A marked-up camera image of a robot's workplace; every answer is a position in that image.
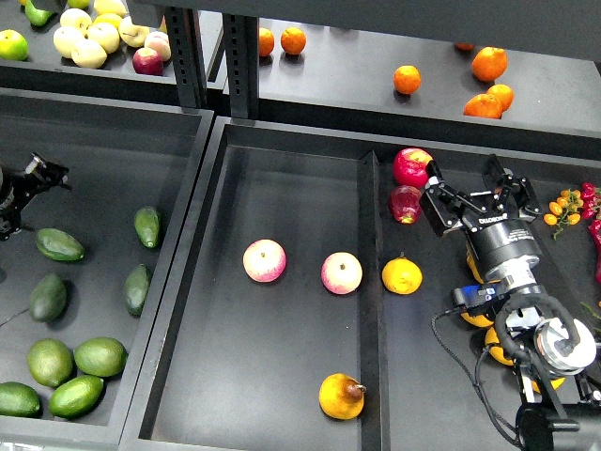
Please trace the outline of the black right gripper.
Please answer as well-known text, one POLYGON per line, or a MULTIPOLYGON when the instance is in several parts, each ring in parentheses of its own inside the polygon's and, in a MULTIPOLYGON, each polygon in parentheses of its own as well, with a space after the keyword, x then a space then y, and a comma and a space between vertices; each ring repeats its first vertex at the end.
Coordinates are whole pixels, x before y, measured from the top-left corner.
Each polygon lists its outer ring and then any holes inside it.
POLYGON ((438 237, 464 228, 485 282, 499 281, 517 267, 530 270, 542 250, 531 223, 542 213, 530 180, 501 165, 496 154, 487 157, 483 182, 490 192, 490 209, 470 194, 447 184, 438 163, 426 164, 427 182, 420 198, 422 213, 438 237))

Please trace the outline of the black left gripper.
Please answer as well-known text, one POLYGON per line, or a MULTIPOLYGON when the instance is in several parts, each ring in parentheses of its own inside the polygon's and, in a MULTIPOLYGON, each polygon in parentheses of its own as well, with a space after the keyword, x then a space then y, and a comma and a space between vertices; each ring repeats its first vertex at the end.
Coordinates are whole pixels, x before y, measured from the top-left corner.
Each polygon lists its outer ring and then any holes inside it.
POLYGON ((1 226, 0 239, 6 241, 22 226, 22 216, 17 207, 25 207, 36 195, 53 187, 70 190, 69 169, 59 163, 44 159, 36 152, 25 169, 13 174, 1 165, 1 226))

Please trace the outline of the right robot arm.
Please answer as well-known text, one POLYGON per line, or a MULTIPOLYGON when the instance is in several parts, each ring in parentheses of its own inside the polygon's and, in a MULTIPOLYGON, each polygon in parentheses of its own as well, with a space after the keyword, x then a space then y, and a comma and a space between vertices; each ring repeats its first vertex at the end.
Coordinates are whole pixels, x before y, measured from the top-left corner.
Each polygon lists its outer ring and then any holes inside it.
POLYGON ((600 391, 586 374, 599 346, 532 272, 542 251, 530 229, 541 212, 530 181, 503 168, 496 155, 485 162, 480 193, 452 188, 435 161, 425 171, 424 216, 440 237, 464 233, 483 280, 455 289, 452 311, 490 319, 498 340, 481 354, 499 349, 516 374, 521 405, 511 428, 491 407, 480 371, 468 374, 493 426, 520 450, 599 449, 600 391))

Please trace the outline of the yellow pear under arm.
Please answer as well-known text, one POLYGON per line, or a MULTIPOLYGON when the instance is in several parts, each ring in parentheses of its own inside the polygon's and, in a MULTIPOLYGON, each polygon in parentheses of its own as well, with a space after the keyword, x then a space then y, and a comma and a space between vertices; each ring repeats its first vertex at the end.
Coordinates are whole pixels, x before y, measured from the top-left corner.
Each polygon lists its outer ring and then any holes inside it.
POLYGON ((489 354, 494 360, 502 365, 512 366, 513 360, 505 356, 504 348, 500 345, 500 340, 493 327, 487 329, 485 333, 485 345, 489 346, 489 354))

